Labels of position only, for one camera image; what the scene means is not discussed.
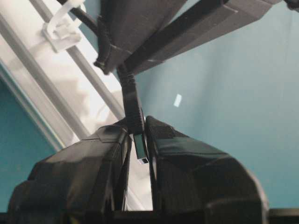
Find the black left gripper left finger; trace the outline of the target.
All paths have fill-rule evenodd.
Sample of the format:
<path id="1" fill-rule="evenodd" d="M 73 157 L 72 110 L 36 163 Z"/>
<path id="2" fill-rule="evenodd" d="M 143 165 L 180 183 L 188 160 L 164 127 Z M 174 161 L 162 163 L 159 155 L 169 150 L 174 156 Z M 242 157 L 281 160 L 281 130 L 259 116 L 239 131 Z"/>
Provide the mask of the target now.
<path id="1" fill-rule="evenodd" d="M 125 209 L 131 139 L 127 123 L 102 126 L 53 154 L 17 185 L 8 205 L 10 224 L 69 224 L 96 215 L 97 223 Z"/>

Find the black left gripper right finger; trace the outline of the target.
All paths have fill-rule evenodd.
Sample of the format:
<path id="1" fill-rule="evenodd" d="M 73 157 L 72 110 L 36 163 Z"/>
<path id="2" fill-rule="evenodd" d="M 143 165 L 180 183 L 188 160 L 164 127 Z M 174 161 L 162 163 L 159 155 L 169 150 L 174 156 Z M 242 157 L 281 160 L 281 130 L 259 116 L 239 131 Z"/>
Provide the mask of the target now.
<path id="1" fill-rule="evenodd" d="M 154 210 L 200 212 L 206 224 L 268 223 L 265 192 L 237 159 L 152 116 L 145 132 Z"/>

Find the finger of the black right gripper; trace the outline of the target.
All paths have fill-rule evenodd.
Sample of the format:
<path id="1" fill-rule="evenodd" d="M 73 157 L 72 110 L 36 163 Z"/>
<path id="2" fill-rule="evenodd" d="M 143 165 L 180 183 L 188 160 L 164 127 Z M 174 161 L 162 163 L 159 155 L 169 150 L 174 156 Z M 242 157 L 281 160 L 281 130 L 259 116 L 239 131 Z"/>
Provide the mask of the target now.
<path id="1" fill-rule="evenodd" d="M 140 73 L 261 19 L 277 0 L 200 0 L 150 37 L 126 61 Z"/>
<path id="2" fill-rule="evenodd" d="M 95 66 L 109 74 L 193 5 L 192 0 L 101 1 Z"/>

